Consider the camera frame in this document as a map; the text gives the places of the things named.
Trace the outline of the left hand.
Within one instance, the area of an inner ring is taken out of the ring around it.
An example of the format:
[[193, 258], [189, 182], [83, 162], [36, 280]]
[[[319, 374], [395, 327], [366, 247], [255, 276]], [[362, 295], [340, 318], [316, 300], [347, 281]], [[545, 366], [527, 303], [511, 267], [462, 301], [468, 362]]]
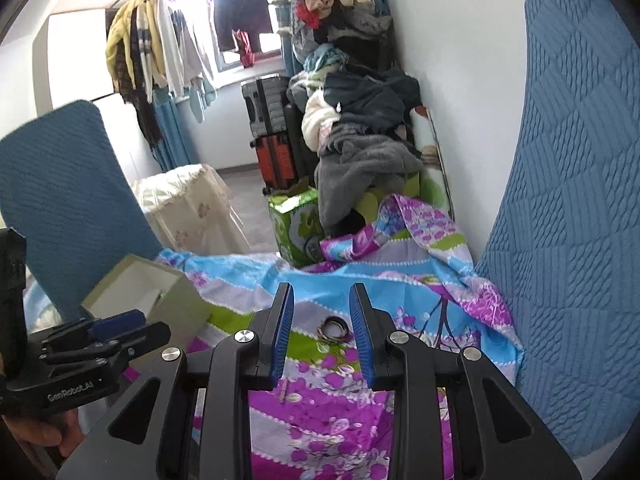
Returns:
[[55, 415], [48, 422], [11, 416], [2, 416], [2, 420], [17, 442], [57, 448], [63, 457], [70, 456], [85, 439], [77, 410]]

